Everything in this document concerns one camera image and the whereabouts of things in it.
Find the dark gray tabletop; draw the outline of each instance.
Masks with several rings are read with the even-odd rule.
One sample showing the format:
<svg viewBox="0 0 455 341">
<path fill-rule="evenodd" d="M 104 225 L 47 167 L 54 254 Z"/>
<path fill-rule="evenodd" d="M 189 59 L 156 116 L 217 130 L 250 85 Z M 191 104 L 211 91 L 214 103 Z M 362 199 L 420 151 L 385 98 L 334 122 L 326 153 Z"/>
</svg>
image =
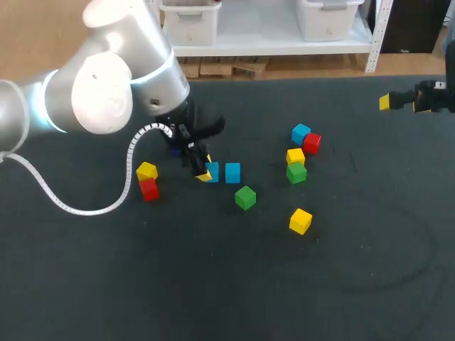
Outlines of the dark gray tabletop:
<svg viewBox="0 0 455 341">
<path fill-rule="evenodd" d="M 101 217 L 60 211 L 5 161 L 0 340 L 453 340 L 455 115 L 378 111 L 421 79 L 192 84 L 227 113 L 208 144 L 222 169 L 241 162 L 257 192 L 246 212 L 240 185 L 191 178 L 155 133 L 134 163 L 158 166 L 162 198 L 142 202 L 134 181 Z M 291 185 L 298 123 L 322 147 Z M 122 191 L 138 127 L 48 136 L 20 154 L 64 202 L 98 209 Z M 302 237 L 289 230 L 298 207 L 314 215 Z"/>
</svg>

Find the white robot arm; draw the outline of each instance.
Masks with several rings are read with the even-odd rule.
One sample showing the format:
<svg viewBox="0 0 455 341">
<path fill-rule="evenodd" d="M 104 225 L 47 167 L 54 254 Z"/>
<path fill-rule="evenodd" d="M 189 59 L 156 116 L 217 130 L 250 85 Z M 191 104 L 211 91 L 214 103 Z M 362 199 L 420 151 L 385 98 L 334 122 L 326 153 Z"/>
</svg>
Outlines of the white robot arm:
<svg viewBox="0 0 455 341">
<path fill-rule="evenodd" d="M 120 130 L 132 101 L 151 117 L 184 103 L 190 87 L 147 0 L 92 0 L 89 38 L 61 69 L 18 84 L 0 83 L 0 151 L 51 131 Z"/>
<path fill-rule="evenodd" d="M 95 215 L 112 209 L 84 214 L 66 207 L 33 166 L 14 152 L 41 134 L 119 131 L 129 121 L 133 103 L 149 122 L 156 123 L 147 124 L 133 138 L 120 203 L 129 190 L 132 151 L 150 129 L 164 132 L 168 144 L 179 149 L 184 165 L 191 165 L 194 176 L 207 173 L 207 152 L 199 140 L 219 134 L 224 118 L 208 121 L 194 105 L 190 86 L 149 1 L 92 0 L 83 14 L 89 38 L 67 64 L 19 84 L 0 81 L 0 162 L 4 157 L 22 162 L 54 203 L 68 212 Z"/>
</svg>

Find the plastic container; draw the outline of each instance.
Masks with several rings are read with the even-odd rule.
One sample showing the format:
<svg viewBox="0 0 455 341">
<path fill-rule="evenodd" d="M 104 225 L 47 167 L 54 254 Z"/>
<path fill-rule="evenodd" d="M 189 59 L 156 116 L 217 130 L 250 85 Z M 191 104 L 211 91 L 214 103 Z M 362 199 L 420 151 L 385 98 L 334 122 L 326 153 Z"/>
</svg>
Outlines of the plastic container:
<svg viewBox="0 0 455 341">
<path fill-rule="evenodd" d="M 344 40 L 365 0 L 297 0 L 300 31 L 307 41 Z"/>
<path fill-rule="evenodd" d="M 221 1 L 163 0 L 160 8 L 166 18 L 167 36 L 172 45 L 216 43 Z"/>
</svg>

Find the wooden floor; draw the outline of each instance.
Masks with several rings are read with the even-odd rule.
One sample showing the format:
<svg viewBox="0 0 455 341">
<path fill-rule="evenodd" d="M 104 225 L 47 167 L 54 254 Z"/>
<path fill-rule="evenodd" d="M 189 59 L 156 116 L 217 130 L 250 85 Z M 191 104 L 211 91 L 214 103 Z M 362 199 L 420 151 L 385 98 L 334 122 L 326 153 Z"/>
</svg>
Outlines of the wooden floor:
<svg viewBox="0 0 455 341">
<path fill-rule="evenodd" d="M 0 79 L 19 80 L 59 68 L 85 40 L 81 17 L 89 0 L 1 0 Z M 273 58 L 266 79 L 358 77 L 367 55 Z M 444 74 L 439 43 L 429 55 L 381 55 L 372 75 Z"/>
</svg>

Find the toy block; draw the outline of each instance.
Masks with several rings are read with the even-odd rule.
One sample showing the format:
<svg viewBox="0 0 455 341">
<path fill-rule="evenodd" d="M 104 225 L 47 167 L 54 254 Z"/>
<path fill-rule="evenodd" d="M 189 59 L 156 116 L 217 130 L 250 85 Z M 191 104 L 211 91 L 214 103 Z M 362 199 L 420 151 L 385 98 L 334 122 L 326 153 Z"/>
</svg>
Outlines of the toy block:
<svg viewBox="0 0 455 341">
<path fill-rule="evenodd" d="M 226 183 L 240 183 L 240 163 L 226 163 Z"/>
<path fill-rule="evenodd" d="M 155 165 L 148 162 L 143 162 L 136 170 L 137 178 L 140 181 L 158 178 L 158 171 Z"/>
<path fill-rule="evenodd" d="M 300 162 L 287 166 L 286 175 L 292 184 L 301 183 L 306 180 L 306 168 Z"/>
<path fill-rule="evenodd" d="M 292 129 L 291 140 L 301 146 L 308 133 L 311 133 L 311 129 L 309 127 L 304 124 L 298 124 L 294 129 Z"/>
<path fill-rule="evenodd" d="M 302 165 L 305 164 L 305 155 L 301 148 L 289 149 L 286 155 L 286 161 L 288 165 L 296 162 L 300 162 Z"/>
<path fill-rule="evenodd" d="M 235 203 L 243 210 L 248 210 L 256 203 L 256 192 L 248 186 L 245 186 L 235 193 Z"/>
<path fill-rule="evenodd" d="M 303 150 L 308 154 L 317 154 L 321 145 L 321 135 L 310 133 L 306 135 Z"/>
<path fill-rule="evenodd" d="M 159 198 L 159 191 L 156 186 L 155 179 L 150 178 L 143 180 L 139 183 L 141 187 L 142 196 L 144 197 L 145 202 L 149 202 Z"/>
<path fill-rule="evenodd" d="M 385 111 L 390 109 L 390 95 L 386 94 L 379 98 L 379 110 Z"/>
<path fill-rule="evenodd" d="M 196 178 L 203 181 L 204 183 L 213 179 L 208 169 L 206 174 L 198 175 Z"/>
<path fill-rule="evenodd" d="M 207 162 L 205 164 L 207 171 L 212 175 L 212 180 L 206 181 L 207 183 L 219 183 L 220 182 L 220 164 L 218 162 Z"/>
<path fill-rule="evenodd" d="M 310 227 L 311 219 L 313 219 L 312 215 L 298 208 L 291 217 L 289 228 L 303 235 Z"/>
</svg>

